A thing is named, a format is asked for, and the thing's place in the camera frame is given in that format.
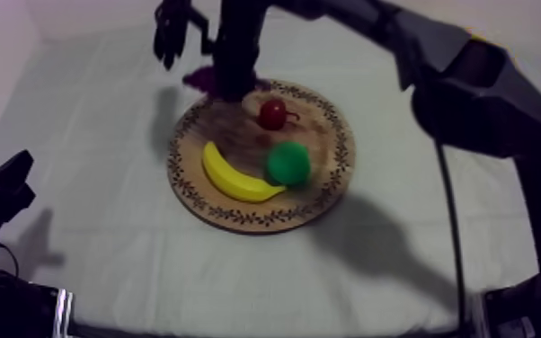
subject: round wooden tray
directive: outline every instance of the round wooden tray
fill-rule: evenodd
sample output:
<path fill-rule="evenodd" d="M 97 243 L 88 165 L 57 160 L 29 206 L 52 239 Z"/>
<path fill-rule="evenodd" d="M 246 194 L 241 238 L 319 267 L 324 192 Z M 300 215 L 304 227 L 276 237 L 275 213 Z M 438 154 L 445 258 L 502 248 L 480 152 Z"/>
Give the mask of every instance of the round wooden tray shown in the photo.
<path fill-rule="evenodd" d="M 282 81 L 268 83 L 270 90 L 252 92 L 242 103 L 201 100 L 176 125 L 167 163 L 170 184 L 188 209 L 214 226 L 245 234 L 287 231 L 323 214 L 348 188 L 355 145 L 344 117 L 318 93 Z M 301 119 L 288 118 L 280 131 L 260 128 L 256 116 L 271 98 L 283 100 Z M 259 178 L 273 144 L 300 142 L 311 157 L 310 183 L 263 203 L 233 200 L 203 169 L 203 147 L 210 140 L 235 169 Z"/>

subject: decorative border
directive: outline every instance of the decorative border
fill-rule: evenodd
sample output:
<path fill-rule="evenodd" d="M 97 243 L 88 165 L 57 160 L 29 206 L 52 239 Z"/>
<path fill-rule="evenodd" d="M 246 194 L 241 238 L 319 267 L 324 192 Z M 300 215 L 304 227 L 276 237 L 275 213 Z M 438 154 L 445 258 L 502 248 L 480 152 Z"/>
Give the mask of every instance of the decorative border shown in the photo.
<path fill-rule="evenodd" d="M 179 151 L 180 140 L 183 139 L 191 127 L 197 123 L 200 117 L 200 112 L 207 109 L 212 101 L 205 101 L 191 107 L 185 114 L 184 118 L 179 122 L 175 131 L 175 137 L 169 144 L 169 156 L 167 160 L 168 169 L 170 172 L 170 183 L 176 191 L 178 191 L 185 199 L 191 202 L 194 209 L 202 212 L 208 212 L 208 216 L 215 219 L 230 219 L 231 221 L 241 225 L 264 225 L 269 227 L 276 222 L 290 221 L 292 218 L 305 218 L 316 210 L 322 210 L 327 203 L 332 201 L 333 194 L 343 184 L 342 174 L 346 172 L 346 168 L 352 167 L 349 163 L 348 155 L 348 135 L 347 130 L 341 122 L 338 112 L 335 107 L 326 100 L 320 98 L 314 93 L 305 92 L 297 86 L 283 84 L 277 81 L 269 81 L 270 89 L 278 91 L 282 94 L 287 94 L 295 99 L 304 100 L 307 103 L 314 104 L 324 111 L 324 117 L 330 121 L 332 128 L 336 133 L 335 149 L 333 151 L 333 159 L 337 163 L 337 168 L 329 172 L 329 181 L 323 183 L 323 188 L 319 191 L 319 195 L 309 204 L 296 206 L 291 209 L 273 210 L 267 214 L 258 214 L 255 211 L 251 213 L 242 213 L 241 210 L 224 209 L 215 206 L 205 201 L 204 197 L 195 189 L 190 181 L 186 181 L 183 177 L 184 169 L 182 169 L 182 156 Z"/>

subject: green fruit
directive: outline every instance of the green fruit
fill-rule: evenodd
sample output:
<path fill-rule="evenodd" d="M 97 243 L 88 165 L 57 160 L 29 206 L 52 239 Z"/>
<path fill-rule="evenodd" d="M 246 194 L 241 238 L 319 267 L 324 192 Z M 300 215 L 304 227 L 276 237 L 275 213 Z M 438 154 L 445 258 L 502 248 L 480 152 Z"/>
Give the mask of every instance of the green fruit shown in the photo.
<path fill-rule="evenodd" d="M 283 185 L 299 185 L 310 176 L 308 150 L 297 142 L 282 142 L 270 150 L 266 164 L 270 177 Z"/>

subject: yellow banana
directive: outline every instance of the yellow banana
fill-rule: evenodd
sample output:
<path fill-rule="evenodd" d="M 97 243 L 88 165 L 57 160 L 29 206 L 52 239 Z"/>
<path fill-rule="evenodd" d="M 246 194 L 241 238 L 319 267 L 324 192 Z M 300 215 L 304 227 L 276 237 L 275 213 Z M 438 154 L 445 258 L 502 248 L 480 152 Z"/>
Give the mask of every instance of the yellow banana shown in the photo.
<path fill-rule="evenodd" d="M 264 180 L 239 173 L 220 155 L 214 142 L 203 148 L 203 167 L 209 179 L 225 195 L 245 202 L 262 202 L 286 190 Z"/>

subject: white tablecloth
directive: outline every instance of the white tablecloth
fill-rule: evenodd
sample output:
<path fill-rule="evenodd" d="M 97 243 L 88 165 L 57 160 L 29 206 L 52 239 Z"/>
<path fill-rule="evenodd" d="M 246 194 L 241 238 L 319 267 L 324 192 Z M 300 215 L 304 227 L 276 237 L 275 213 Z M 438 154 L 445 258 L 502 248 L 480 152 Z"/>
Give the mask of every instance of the white tablecloth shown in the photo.
<path fill-rule="evenodd" d="M 271 17 L 260 76 L 322 93 L 357 142 L 348 194 L 314 224 L 238 236 L 193 217 L 166 178 L 166 141 L 211 61 L 191 31 L 166 73 L 153 26 L 47 44 L 0 120 L 0 164 L 35 157 L 33 205 L 0 232 L 21 276 L 76 293 L 79 320 L 219 336 L 398 334 L 453 326 L 454 262 L 431 140 L 390 54 L 329 20 Z M 522 64 L 541 87 L 541 76 Z M 449 149 L 470 295 L 537 271 L 511 161 Z M 0 266 L 11 269 L 0 251 Z"/>

